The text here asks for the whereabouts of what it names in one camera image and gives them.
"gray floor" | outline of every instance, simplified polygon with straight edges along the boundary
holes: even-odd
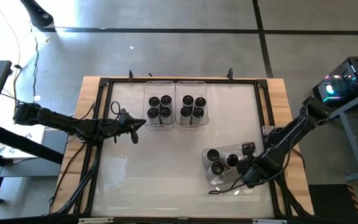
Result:
[[[256,29],[252,0],[49,1],[39,0],[56,26]],[[358,30],[358,0],[259,0],[265,29]],[[25,67],[18,97],[31,100],[34,40],[29,19],[17,1],[0,8],[21,43]],[[40,104],[71,114],[86,75],[266,77],[255,34],[87,34],[34,32],[40,59]],[[348,56],[358,55],[358,35],[267,35],[275,78],[284,78],[290,106],[298,114],[311,88]],[[16,41],[0,15],[0,59],[17,61]],[[309,184],[344,183],[357,171],[340,123],[313,131],[301,142]],[[44,214],[56,178],[7,179],[0,218]],[[358,181],[352,183],[358,196]]]

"wooden tabletop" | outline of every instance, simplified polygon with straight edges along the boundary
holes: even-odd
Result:
[[[195,77],[140,77],[140,78],[148,78],[150,80],[153,79],[167,79],[175,78],[175,79],[185,79],[185,80],[191,80],[195,79]],[[98,87],[99,87],[99,79],[100,77],[84,77],[83,84],[81,87],[80,95],[78,97],[77,107],[75,111],[75,117],[80,118],[84,114],[86,114],[92,105],[92,103],[96,99],[96,95],[98,94]],[[208,78],[208,79],[227,79],[227,78]],[[272,104],[273,109],[273,117],[275,121],[276,126],[285,126],[290,121],[292,121],[292,115],[290,106],[288,104],[288,98],[287,98],[287,92],[285,90],[285,84],[283,79],[267,79],[268,82],[268,90],[270,95],[270,101]],[[104,91],[104,94],[102,94],[102,101],[104,102],[104,99],[106,98],[106,91]],[[265,122],[268,124],[269,120],[267,117],[267,111],[265,106],[265,101],[262,100],[262,107],[264,108],[264,118]],[[99,115],[98,117],[102,117],[102,112],[104,110],[104,105],[101,103]],[[63,171],[66,169],[68,161],[73,157],[75,152],[79,150],[79,148],[82,146],[82,143],[78,139],[74,139],[70,141],[67,144],[62,167],[60,169],[60,177],[63,174]],[[96,147],[92,150],[91,153],[91,159],[89,162],[89,167],[92,164],[94,152],[96,150]],[[59,208],[63,206],[63,204],[70,198],[74,190],[76,189],[79,181],[80,181],[80,175],[81,175],[81,169],[83,166],[85,156],[85,149],[82,150],[77,157],[73,160],[70,167],[68,168],[66,176],[63,178],[62,183],[60,185],[60,188],[58,190],[56,199],[52,206],[52,211],[55,212]],[[303,208],[308,211],[309,213],[313,213],[313,206],[310,199],[309,194],[309,188],[308,183],[306,181],[306,175],[305,171],[303,169],[303,163],[301,158],[292,152],[290,163],[285,170],[285,177],[287,180],[288,188],[291,190],[292,194],[295,196],[295,198],[302,204]],[[88,198],[89,193],[89,183],[87,188],[84,190],[82,203],[81,203],[81,209],[82,212],[85,208],[86,201]],[[282,200],[282,194],[280,189],[277,187],[277,193],[278,193],[278,201],[280,204],[280,209],[282,212],[285,211],[283,200]]]

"black metal frame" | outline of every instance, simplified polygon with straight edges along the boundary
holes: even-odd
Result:
[[[106,101],[104,102],[104,111],[103,111],[103,115],[102,118],[107,118],[108,117],[108,113],[109,113],[109,105],[111,102],[111,97],[112,97],[112,88],[114,83],[145,83],[145,82],[149,82],[149,81],[156,81],[156,80],[169,80],[172,82],[179,82],[179,81],[185,81],[185,80],[191,80],[191,81],[202,81],[205,83],[221,83],[221,84],[243,84],[243,85],[253,85],[254,89],[255,89],[255,100],[257,103],[257,108],[258,108],[258,115],[259,115],[259,124],[260,124],[260,133],[261,133],[261,137],[264,137],[263,134],[263,130],[262,127],[265,126],[265,119],[264,119],[264,113],[263,113],[263,108],[262,108],[262,101],[261,101],[261,97],[260,97],[260,88],[263,89],[264,91],[264,100],[266,102],[266,108],[267,108],[267,116],[268,116],[268,120],[269,120],[269,125],[274,126],[275,122],[274,122],[274,117],[273,117],[273,110],[272,110],[272,105],[270,102],[270,95],[269,95],[269,87],[267,84],[267,80],[246,80],[246,79],[233,79],[232,77],[229,78],[222,78],[222,79],[210,79],[210,78],[192,78],[192,79],[186,79],[186,78],[133,78],[133,76],[129,76],[129,78],[101,78],[99,81],[99,89],[98,89],[98,94],[96,96],[96,112],[94,114],[94,116],[97,116],[97,114],[99,113],[100,110],[100,105],[101,103],[101,97],[102,94],[104,92],[104,87],[107,87],[107,95],[106,95]],[[95,158],[99,158],[101,156],[101,151],[103,148],[103,143],[99,143],[96,146],[96,154],[95,154]],[[81,172],[81,178],[83,178],[82,175],[86,174],[86,171],[88,170],[88,165],[90,163],[90,153],[91,148],[87,148],[87,152],[85,154],[85,158],[84,158],[84,163],[83,163],[83,167],[82,167],[82,172]],[[93,176],[93,178],[91,179],[90,182],[90,189],[89,189],[89,194],[88,194],[88,200],[86,203],[86,207],[84,210],[83,214],[86,214],[86,216],[90,217],[91,216],[91,209],[92,209],[92,204],[93,204],[93,199],[94,199],[94,191],[96,188],[96,179],[98,177],[98,169],[99,167],[96,169],[96,173]],[[275,186],[274,181],[270,181],[269,182],[269,187],[270,187],[270,193],[272,195],[272,205],[273,205],[273,211],[274,211],[274,216],[275,218],[280,218],[283,213],[280,210],[279,204],[278,204],[278,197],[277,197],[277,189]],[[285,214],[288,216],[292,216],[292,212],[291,212],[291,206],[289,204],[289,201],[286,199],[286,197],[283,195],[284,198],[284,206],[285,206]],[[76,202],[76,208],[74,210],[74,213],[79,213],[80,212],[80,206],[81,206],[81,199],[82,197],[80,197],[78,199],[78,201]],[[142,219],[141,218],[125,218],[122,217],[120,218],[120,220],[122,220],[123,222],[139,222]],[[203,222],[207,221],[207,219],[197,219],[197,220],[202,220]],[[250,221],[251,219],[230,219],[230,218],[225,218],[225,219],[208,219],[209,221],[213,222],[247,222]]]

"transparent bin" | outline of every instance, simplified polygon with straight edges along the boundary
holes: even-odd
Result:
[[[244,157],[242,145],[245,143],[250,142],[203,150],[201,157],[209,184],[212,186],[228,184],[239,178],[240,174],[237,171],[236,164],[239,159]]]
[[[144,84],[143,119],[151,130],[170,130],[176,119],[175,84],[151,81]]]
[[[208,124],[207,86],[200,81],[176,84],[176,122],[179,129],[200,130]]]

